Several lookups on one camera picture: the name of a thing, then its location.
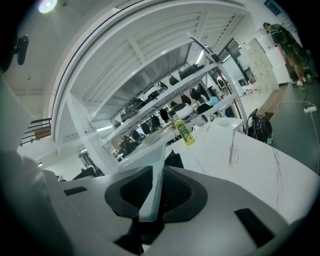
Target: electrical outlet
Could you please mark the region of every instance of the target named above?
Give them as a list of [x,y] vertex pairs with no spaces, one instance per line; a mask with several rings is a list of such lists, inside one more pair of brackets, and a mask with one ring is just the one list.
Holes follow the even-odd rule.
[[308,114],[308,113],[313,113],[317,111],[317,108],[315,106],[310,106],[308,108],[304,108],[304,113]]

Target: floor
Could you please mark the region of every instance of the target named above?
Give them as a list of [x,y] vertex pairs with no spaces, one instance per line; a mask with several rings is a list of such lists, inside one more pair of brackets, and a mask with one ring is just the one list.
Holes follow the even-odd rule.
[[[306,96],[306,101],[317,106],[317,111],[312,113],[312,116],[316,132],[320,136],[319,83],[311,83],[305,88],[289,83],[282,101],[303,101]],[[279,105],[270,122],[274,136],[272,146],[317,173],[319,153],[315,128],[311,115],[304,113],[303,103],[290,102]]]
[[241,101],[245,110],[245,114],[248,117],[255,109],[259,109],[269,97],[271,92],[260,94],[245,94],[241,97]]

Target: black railing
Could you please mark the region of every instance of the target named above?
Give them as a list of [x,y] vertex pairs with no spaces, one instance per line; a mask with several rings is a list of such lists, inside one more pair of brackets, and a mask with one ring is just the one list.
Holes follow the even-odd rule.
[[21,139],[20,146],[23,144],[32,143],[34,141],[40,140],[42,138],[48,137],[51,135],[51,118],[34,120],[28,127],[28,131],[24,133],[24,137]]

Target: light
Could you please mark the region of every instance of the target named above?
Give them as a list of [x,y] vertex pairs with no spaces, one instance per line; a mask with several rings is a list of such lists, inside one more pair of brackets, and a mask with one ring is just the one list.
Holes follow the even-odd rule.
[[200,62],[200,60],[201,60],[201,58],[202,58],[203,55],[204,55],[204,50],[202,50],[202,51],[200,52],[200,55],[199,55],[198,59],[196,60],[195,64],[198,64],[198,63]]
[[229,58],[230,58],[230,55],[228,55],[222,62],[225,62]]
[[38,10],[40,13],[45,14],[55,8],[57,0],[42,0],[39,4]]
[[110,129],[114,127],[113,125],[110,125],[110,126],[107,126],[107,127],[102,127],[102,128],[99,128],[99,129],[96,129],[97,132],[100,132],[100,131],[103,131],[103,130],[107,130],[107,129]]

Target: yellow bottle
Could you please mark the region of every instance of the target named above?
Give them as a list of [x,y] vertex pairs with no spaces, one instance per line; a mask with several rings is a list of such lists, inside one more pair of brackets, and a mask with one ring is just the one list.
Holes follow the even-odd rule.
[[184,140],[187,146],[193,144],[195,139],[192,137],[191,133],[188,131],[188,128],[185,122],[178,118],[177,115],[174,115],[174,127],[179,131],[181,134],[182,139]]

